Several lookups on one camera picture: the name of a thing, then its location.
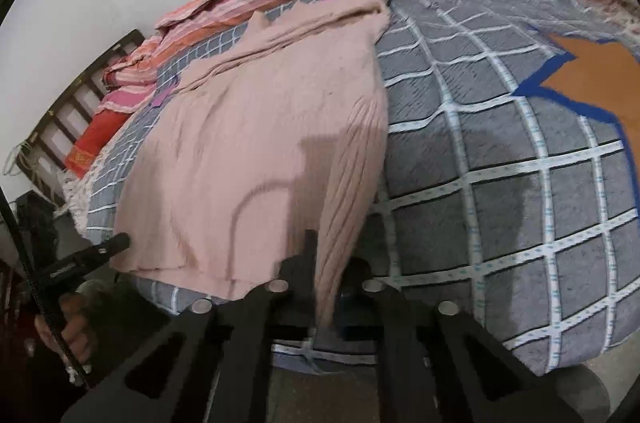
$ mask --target mattress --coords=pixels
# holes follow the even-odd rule
[[[390,7],[376,45],[389,103],[385,172],[355,254],[411,299],[457,302],[538,374],[621,342],[640,326],[640,231],[624,140],[608,122],[513,93],[559,53],[551,33],[616,40],[636,56],[638,45],[581,0]],[[244,29],[164,64],[156,96]],[[139,111],[104,157],[88,209],[92,242],[112,235],[122,187],[167,102]],[[204,296],[134,282],[173,313]],[[276,361],[310,371],[374,361],[369,343],[331,333],[274,351]]]

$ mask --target blue trim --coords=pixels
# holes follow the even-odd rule
[[[590,42],[595,42],[597,44],[610,44],[612,42],[618,42],[619,40],[617,40],[617,38],[613,37],[611,34],[607,34],[609,35],[609,38],[600,38],[599,40],[591,40],[590,38],[585,38],[582,35],[577,35],[577,34],[562,34],[562,33],[555,33],[553,31],[550,32],[544,32],[543,30],[541,30],[538,26],[535,26],[533,24],[529,24],[528,22],[526,22],[526,26],[529,29],[529,31],[535,31],[537,34],[543,36],[545,38],[545,40],[549,43],[552,44],[553,46],[555,46],[556,48],[560,49],[561,51],[566,51],[566,49],[564,47],[562,47],[561,45],[559,45],[558,43],[554,42],[551,37],[549,36],[549,34],[554,34],[557,37],[564,37],[564,38],[578,38],[579,40],[588,40]]]
[[[599,44],[606,44],[611,40],[599,40]],[[575,56],[571,53],[563,53],[557,54],[552,58],[548,59],[540,69],[534,72],[529,78],[524,80],[516,90],[514,90],[511,94],[513,96],[524,96],[525,98],[529,98],[530,96],[538,96],[540,98],[549,99],[551,101],[555,101],[560,105],[567,107],[568,109],[574,111],[575,114],[579,116],[585,116],[596,121],[602,123],[609,123],[615,127],[618,135],[620,136],[620,140],[622,141],[622,145],[625,149],[626,159],[629,166],[629,173],[631,174],[631,184],[634,190],[634,199],[636,202],[636,209],[640,212],[640,187],[638,185],[638,168],[636,167],[636,161],[631,151],[631,147],[628,143],[628,138],[626,137],[625,130],[618,119],[618,116],[613,114],[611,111],[605,110],[600,107],[596,107],[594,105],[590,105],[588,103],[584,103],[581,101],[574,101],[573,99],[567,98],[564,94],[559,93],[556,90],[553,90],[548,87],[542,86],[542,83],[545,82],[550,76],[556,73],[565,63],[571,62],[575,60]]]

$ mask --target orange cushion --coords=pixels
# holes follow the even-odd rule
[[[66,168],[78,178],[84,177],[100,150],[107,145],[129,116],[131,115],[113,110],[103,110],[96,114],[84,134],[71,147],[71,152],[65,159]]]

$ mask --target finger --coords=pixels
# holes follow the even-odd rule
[[[89,321],[82,315],[71,318],[62,330],[62,338],[65,342],[73,342],[89,326]]]
[[[74,356],[80,363],[85,363],[89,360],[93,352],[93,346],[91,340],[86,334],[79,335],[70,345],[69,348]],[[62,356],[66,365],[69,365],[66,356]]]
[[[33,320],[33,324],[36,327],[36,331],[38,332],[38,336],[42,340],[42,343],[44,343],[52,351],[57,352],[58,346],[56,345],[56,342],[53,339],[53,335],[49,330],[49,326],[47,326],[47,323],[44,321],[43,316],[36,315]]]
[[[78,293],[66,293],[58,301],[67,319],[86,307],[86,297]]]

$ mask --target pink sweater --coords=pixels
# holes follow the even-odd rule
[[[193,61],[127,178],[114,229],[132,244],[111,265],[236,299],[316,229],[327,323],[384,160],[386,1],[256,13],[231,50]]]

